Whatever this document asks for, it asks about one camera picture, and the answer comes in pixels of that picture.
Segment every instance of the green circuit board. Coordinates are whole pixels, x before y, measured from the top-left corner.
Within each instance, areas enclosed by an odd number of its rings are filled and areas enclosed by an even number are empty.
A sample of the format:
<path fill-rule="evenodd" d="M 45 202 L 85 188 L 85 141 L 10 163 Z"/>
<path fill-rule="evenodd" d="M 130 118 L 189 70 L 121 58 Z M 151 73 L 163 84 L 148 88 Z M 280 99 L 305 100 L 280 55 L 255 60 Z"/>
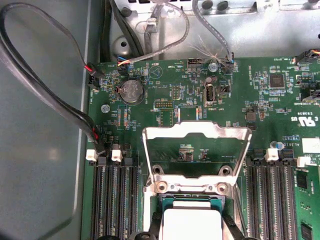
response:
<path fill-rule="evenodd" d="M 112 191 L 115 195 L 110 184 L 116 183 L 111 181 L 110 167 L 91 166 L 87 162 L 81 239 L 95 239 L 104 234 L 118 234 L 120 239 L 126 239 L 133 230 L 142 230 L 142 187 L 148 177 L 142 130 L 146 127 L 172 127 L 182 121 L 212 121 L 221 127 L 250 128 L 249 161 L 259 160 L 261 155 L 263 158 L 273 141 L 283 143 L 284 149 L 289 151 L 289 159 L 311 157 L 311 164 L 315 166 L 304 168 L 271 166 L 261 170 L 257 166 L 244 164 L 238 185 L 249 236 L 309 240 L 308 235 L 312 237 L 310 239 L 320 239 L 320 229 L 316 227 L 320 221 L 320 210 L 316 207 L 320 197 L 320 101 L 308 98 L 314 90 L 320 89 L 320 61 L 301 66 L 294 65 L 291 57 L 238 58 L 235 62 L 232 72 L 221 66 L 216 72 L 211 72 L 208 63 L 197 59 L 141 61 L 129 65 L 127 75 L 119 74 L 116 63 L 98 65 L 105 73 L 105 78 L 100 80 L 99 90 L 92 89 L 90 92 L 89 115 L 97 124 L 106 147 L 111 149 L 119 145 L 124 158 L 136 162 L 134 173 L 129 166 L 123 167 L 123 172 L 119 173 L 119 176 L 123 176 L 123 180 L 119 181 L 123 183 L 121 187 L 116 187 L 121 192 L 122 187 L 130 186 L 131 191 L 136 191 L 136 198 L 133 201 L 130 199 L 132 192 L 127 192 L 119 197 L 123 198 L 124 206 L 115 207 L 101 201 L 97 205 L 98 200 L 104 201 Z M 144 98 L 137 105 L 125 104 L 118 93 L 117 88 L 128 80 L 143 85 Z M 102 105 L 110 107 L 108 113 L 102 112 Z M 236 139 L 210 139 L 202 134 L 189 134 L 183 139 L 156 138 L 148 141 L 152 164 L 161 165 L 166 174 L 183 174 L 186 177 L 216 175 L 223 165 L 233 168 L 242 146 Z M 93 148 L 91 142 L 88 142 L 87 148 Z M 261 177 L 269 175 L 270 186 L 264 187 Z M 285 183 L 275 186 L 277 181 L 281 182 L 282 175 L 292 180 L 294 207 L 288 207 L 282 201 L 285 197 L 289 199 L 291 186 Z M 99 184 L 97 193 L 95 188 L 101 176 L 105 176 L 105 179 Z M 272 192 L 265 193 L 268 194 L 265 205 L 264 188 Z M 265 215 L 270 211 L 277 215 L 279 211 L 268 207 L 268 201 L 281 206 L 282 216 L 287 212 L 291 212 L 291 215 L 288 213 L 289 217 L 283 219 L 268 219 L 266 224 Z M 134 218 L 133 213 L 126 211 L 132 204 L 135 208 Z M 121 227 L 124 230 L 115 230 L 117 223 L 106 223 L 107 218 L 115 214 L 110 208 L 117 208 L 118 215 L 122 214 L 122 219 L 116 222 L 123 223 Z M 105 211 L 100 219 L 94 215 L 98 209 Z M 129 230 L 128 222 L 135 220 L 136 224 Z M 93 230 L 99 224 L 101 229 Z M 294 233 L 286 230 L 290 224 L 296 226 L 292 231 Z"/>

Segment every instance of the cable connector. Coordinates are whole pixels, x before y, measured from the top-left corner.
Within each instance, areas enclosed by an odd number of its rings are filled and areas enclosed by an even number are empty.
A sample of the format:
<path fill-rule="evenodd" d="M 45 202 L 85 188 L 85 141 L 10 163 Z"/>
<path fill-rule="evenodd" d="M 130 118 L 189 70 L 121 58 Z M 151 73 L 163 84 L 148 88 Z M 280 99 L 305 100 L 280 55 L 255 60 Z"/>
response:
<path fill-rule="evenodd" d="M 95 78 L 103 79 L 105 77 L 105 74 L 100 71 L 92 62 L 88 62 L 84 68 L 87 69 L 89 74 Z"/>

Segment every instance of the red wire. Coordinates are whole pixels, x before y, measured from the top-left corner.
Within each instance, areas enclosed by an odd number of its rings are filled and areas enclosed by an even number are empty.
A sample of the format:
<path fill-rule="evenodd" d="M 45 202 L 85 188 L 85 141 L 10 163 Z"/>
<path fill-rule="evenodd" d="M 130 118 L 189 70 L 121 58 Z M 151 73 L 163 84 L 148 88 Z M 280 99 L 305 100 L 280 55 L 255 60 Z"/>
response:
<path fill-rule="evenodd" d="M 84 68 L 87 69 L 89 72 L 92 72 L 92 69 L 88 67 L 87 65 L 84 65 Z"/>

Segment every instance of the motherboard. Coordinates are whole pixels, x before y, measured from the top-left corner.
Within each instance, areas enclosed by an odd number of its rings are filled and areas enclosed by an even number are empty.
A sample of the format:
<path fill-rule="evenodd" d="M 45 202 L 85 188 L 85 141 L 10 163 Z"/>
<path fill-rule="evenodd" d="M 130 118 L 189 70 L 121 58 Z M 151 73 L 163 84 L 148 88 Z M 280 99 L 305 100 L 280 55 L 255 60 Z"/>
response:
<path fill-rule="evenodd" d="M 121 151 L 122 161 L 86 162 L 82 240 L 126 240 L 142 231 L 149 176 L 142 131 L 184 121 L 252 131 L 237 181 L 248 236 L 320 239 L 319 59 L 297 65 L 291 57 L 236 58 L 230 66 L 192 58 L 98 67 L 105 78 L 90 91 L 89 115 L 106 147 Z M 148 151 L 166 174 L 196 178 L 217 175 L 222 166 L 233 169 L 242 145 L 193 133 L 150 140 Z M 278 158 L 266 160 L 268 149 L 276 149 Z M 232 213 L 231 204 L 225 208 Z"/>

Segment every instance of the white label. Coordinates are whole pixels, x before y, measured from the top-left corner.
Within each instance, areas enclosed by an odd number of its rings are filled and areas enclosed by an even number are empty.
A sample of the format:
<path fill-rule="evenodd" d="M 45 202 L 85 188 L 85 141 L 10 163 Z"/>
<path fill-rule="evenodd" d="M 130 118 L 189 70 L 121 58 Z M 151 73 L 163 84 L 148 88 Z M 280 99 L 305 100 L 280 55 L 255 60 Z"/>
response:
<path fill-rule="evenodd" d="M 302 138 L 302 149 L 305 154 L 320 154 L 320 139 Z"/>

